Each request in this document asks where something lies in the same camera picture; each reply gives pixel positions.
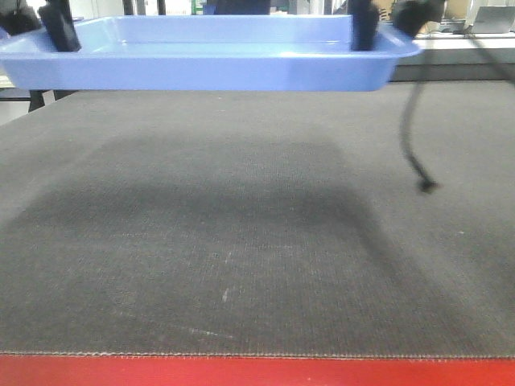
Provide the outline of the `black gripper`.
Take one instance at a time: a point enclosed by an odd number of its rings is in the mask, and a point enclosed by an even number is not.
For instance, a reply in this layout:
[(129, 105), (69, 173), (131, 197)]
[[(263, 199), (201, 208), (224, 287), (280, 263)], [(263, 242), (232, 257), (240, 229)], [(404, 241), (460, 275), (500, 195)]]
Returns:
[[(428, 22), (439, 23), (446, 10), (444, 0), (397, 1), (392, 9), (393, 26), (409, 37), (415, 37)], [(352, 16), (352, 49), (370, 51), (379, 22), (379, 9), (371, 0), (348, 1)]]

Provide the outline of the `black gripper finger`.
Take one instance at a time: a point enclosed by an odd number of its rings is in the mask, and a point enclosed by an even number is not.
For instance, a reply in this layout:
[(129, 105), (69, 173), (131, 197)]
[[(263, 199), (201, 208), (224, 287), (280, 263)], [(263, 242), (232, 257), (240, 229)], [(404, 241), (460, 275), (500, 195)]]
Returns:
[(46, 1), (38, 13), (58, 52), (77, 52), (81, 49), (69, 1)]

